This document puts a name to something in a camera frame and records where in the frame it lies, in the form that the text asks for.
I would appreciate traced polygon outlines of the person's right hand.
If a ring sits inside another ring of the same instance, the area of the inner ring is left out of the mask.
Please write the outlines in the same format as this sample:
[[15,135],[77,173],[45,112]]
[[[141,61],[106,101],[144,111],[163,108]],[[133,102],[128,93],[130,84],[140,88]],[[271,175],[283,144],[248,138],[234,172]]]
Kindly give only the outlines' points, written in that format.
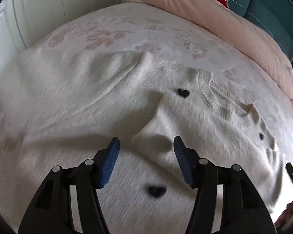
[[293,201],[287,204],[286,209],[282,212],[282,214],[278,217],[276,222],[274,223],[276,229],[281,228],[293,215]]

